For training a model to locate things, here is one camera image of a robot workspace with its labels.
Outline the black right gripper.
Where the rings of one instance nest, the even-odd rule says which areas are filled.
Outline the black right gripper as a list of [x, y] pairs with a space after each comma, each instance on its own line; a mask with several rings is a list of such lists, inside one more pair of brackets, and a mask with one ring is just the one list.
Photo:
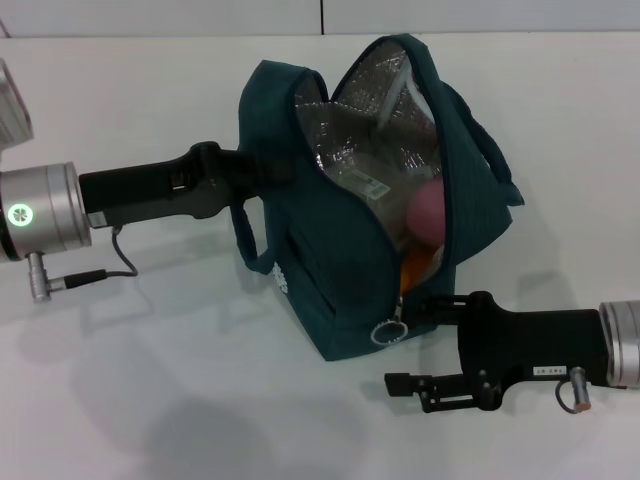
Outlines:
[[384, 375], [390, 397], [416, 396], [424, 413], [494, 411], [511, 386], [567, 380], [575, 368], [592, 385], [607, 385], [609, 354], [595, 309], [511, 312], [487, 292], [425, 294], [403, 298], [401, 321], [410, 331], [458, 324], [463, 375]]

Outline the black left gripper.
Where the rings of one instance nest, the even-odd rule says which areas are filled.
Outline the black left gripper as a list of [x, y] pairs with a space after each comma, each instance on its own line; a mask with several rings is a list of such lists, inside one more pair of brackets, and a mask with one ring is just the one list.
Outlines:
[[82, 174], [79, 186], [89, 224], [100, 229], [170, 216], [211, 218], [233, 196], [253, 198], [295, 178], [284, 154], [201, 142], [174, 160]]

